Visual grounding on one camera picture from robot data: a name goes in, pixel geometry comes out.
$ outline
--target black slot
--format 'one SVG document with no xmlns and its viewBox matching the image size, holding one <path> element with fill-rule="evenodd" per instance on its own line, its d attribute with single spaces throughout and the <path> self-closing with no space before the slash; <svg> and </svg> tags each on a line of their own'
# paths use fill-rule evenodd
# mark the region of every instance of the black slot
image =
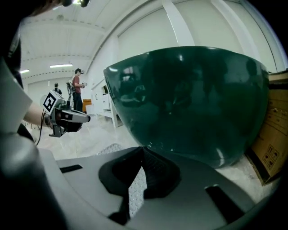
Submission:
<svg viewBox="0 0 288 230">
<path fill-rule="evenodd" d="M 205 189 L 227 223 L 230 224 L 244 215 L 244 212 L 218 186 Z"/>
<path fill-rule="evenodd" d="M 81 168 L 83 168 L 81 165 L 75 164 L 75 165 L 71 165 L 71 166 L 68 166 L 68 167 L 60 168 L 60 171 L 62 173 L 68 173 L 68 172 L 72 172 L 72 171 L 75 171 L 75 170 L 78 170 L 78 169 L 81 169 Z"/>
</svg>

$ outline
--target person in background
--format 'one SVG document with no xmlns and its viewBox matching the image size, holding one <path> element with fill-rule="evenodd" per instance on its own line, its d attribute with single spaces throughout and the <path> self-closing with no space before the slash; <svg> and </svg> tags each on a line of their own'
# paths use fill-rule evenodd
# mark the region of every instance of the person in background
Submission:
<svg viewBox="0 0 288 230">
<path fill-rule="evenodd" d="M 81 98 L 81 88 L 84 88 L 84 84 L 80 84 L 80 75 L 81 75 L 82 70 L 81 69 L 76 69 L 75 70 L 75 75 L 73 77 L 72 81 L 72 86 L 75 89 L 75 92 L 73 93 L 73 102 L 74 102 L 74 110 L 77 110 L 79 112 L 82 112 L 83 108 L 83 103 L 82 103 L 82 98 Z"/>
<path fill-rule="evenodd" d="M 55 91 L 55 92 L 59 93 L 60 95 L 62 95 L 62 91 L 61 91 L 61 89 L 58 88 L 58 83 L 57 82 L 54 84 L 54 87 L 55 87 L 55 89 L 53 89 L 53 91 Z"/>
</svg>

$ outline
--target dark pants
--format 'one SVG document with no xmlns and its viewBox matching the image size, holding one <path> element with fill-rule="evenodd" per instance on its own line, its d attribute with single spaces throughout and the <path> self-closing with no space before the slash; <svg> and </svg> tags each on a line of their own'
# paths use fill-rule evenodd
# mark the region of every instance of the dark pants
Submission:
<svg viewBox="0 0 288 230">
<path fill-rule="evenodd" d="M 73 101 L 74 101 L 74 110 L 77 110 L 79 112 L 83 112 L 83 103 L 81 99 L 81 93 L 73 93 Z"/>
</svg>

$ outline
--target man in red shirt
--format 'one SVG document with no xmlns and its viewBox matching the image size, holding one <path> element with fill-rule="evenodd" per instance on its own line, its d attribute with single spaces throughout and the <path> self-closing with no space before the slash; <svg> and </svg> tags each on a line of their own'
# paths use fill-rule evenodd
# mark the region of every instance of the man in red shirt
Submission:
<svg viewBox="0 0 288 230">
<path fill-rule="evenodd" d="M 82 73 L 81 69 L 75 70 L 75 76 L 72 81 L 72 86 L 75 88 L 75 92 L 73 93 L 73 101 L 74 101 L 74 110 L 77 110 L 79 112 L 82 112 L 83 103 L 81 99 L 81 90 L 80 88 L 84 88 L 84 84 L 80 84 L 80 75 Z"/>
</svg>

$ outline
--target cardboard box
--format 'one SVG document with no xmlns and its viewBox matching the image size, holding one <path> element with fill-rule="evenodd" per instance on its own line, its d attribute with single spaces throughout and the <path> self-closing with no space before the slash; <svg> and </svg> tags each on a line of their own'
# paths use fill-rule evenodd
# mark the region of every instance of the cardboard box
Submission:
<svg viewBox="0 0 288 230">
<path fill-rule="evenodd" d="M 281 169 L 288 158 L 288 89 L 269 91 L 265 121 L 246 156 L 262 185 L 281 175 Z"/>
</svg>

